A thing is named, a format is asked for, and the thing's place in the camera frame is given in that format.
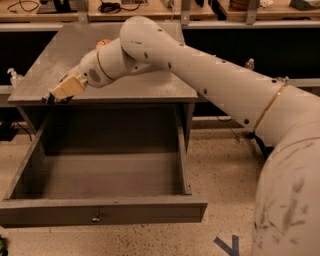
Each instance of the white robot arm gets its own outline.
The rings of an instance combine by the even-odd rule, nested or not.
[[[315,255],[320,250],[319,97],[181,44],[144,17],[128,19],[119,39],[82,59],[77,77],[85,80],[78,92],[149,65],[173,72],[275,147],[258,184],[253,255]],[[73,94],[70,89],[60,97]]]

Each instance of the floor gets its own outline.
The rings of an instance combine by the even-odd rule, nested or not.
[[[22,129],[13,141],[0,142],[1,198],[30,143]],[[0,235],[10,256],[250,255],[255,191],[263,163],[257,145],[242,128],[232,122],[195,120],[187,164],[193,195],[209,202],[201,223],[0,227]]]

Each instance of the cabinet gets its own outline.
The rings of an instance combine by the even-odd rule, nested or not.
[[[183,41],[179,24],[161,26]],[[41,97],[121,24],[69,24],[12,93],[35,139],[0,202],[2,226],[199,222],[186,149],[196,92],[155,68],[88,88],[67,105]]]

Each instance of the open drawer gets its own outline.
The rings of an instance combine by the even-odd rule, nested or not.
[[[199,222],[179,105],[54,106],[0,202],[2,226]]]

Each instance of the cabinet top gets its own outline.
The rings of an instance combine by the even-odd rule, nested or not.
[[[179,23],[159,23],[176,40],[183,42]],[[95,48],[101,39],[119,37],[121,23],[91,23],[64,25],[40,54],[24,79],[9,98],[16,105],[40,104],[48,90],[81,58]],[[197,93],[171,72],[154,71],[123,77],[101,89],[89,87],[73,98],[73,103],[110,102],[190,102]]]

